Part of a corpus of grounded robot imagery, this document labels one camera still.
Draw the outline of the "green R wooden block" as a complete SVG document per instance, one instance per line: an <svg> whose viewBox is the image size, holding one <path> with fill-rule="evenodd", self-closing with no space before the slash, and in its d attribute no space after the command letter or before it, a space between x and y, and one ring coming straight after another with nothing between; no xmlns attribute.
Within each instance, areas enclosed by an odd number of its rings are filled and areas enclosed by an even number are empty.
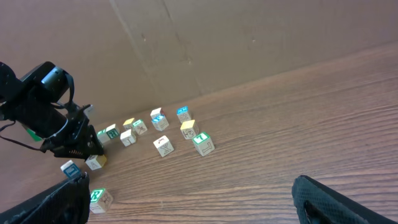
<svg viewBox="0 0 398 224"><path fill-rule="evenodd" d="M97 213L106 213L113 202L113 196L105 189L94 189L90 195L90 210Z"/></svg>

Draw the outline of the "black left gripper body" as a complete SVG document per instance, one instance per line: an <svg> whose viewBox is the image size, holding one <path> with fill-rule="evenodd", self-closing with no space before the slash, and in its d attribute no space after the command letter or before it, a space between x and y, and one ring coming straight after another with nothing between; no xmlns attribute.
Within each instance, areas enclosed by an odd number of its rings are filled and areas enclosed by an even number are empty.
<svg viewBox="0 0 398 224"><path fill-rule="evenodd" d="M2 96L1 103L1 119L18 121L42 138L44 141L38 148L41 152L51 151L54 144L90 125L85 111L91 105L53 105L35 96L18 96L13 99Z"/></svg>

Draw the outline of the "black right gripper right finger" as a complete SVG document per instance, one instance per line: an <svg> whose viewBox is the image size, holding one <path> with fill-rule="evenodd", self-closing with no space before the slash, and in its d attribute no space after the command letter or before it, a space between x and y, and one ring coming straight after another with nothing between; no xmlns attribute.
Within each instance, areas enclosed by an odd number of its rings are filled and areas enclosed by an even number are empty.
<svg viewBox="0 0 398 224"><path fill-rule="evenodd" d="M397 224L307 175L294 180L292 197L300 224Z"/></svg>

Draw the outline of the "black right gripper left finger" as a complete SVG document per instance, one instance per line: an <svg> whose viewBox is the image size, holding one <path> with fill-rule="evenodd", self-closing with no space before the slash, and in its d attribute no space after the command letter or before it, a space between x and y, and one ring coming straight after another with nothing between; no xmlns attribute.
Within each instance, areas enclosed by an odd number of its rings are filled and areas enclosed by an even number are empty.
<svg viewBox="0 0 398 224"><path fill-rule="evenodd" d="M84 172L1 213L1 224L86 224L90 215L90 177Z"/></svg>

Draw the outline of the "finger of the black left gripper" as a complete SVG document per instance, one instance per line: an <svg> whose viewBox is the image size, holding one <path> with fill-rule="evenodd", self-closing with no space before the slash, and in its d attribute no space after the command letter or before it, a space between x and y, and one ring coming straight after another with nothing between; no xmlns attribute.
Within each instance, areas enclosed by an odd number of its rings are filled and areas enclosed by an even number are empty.
<svg viewBox="0 0 398 224"><path fill-rule="evenodd" d="M104 146L98 140L94 126L88 125L54 144L51 152L55 157L87 159L90 156L102 156Z"/></svg>

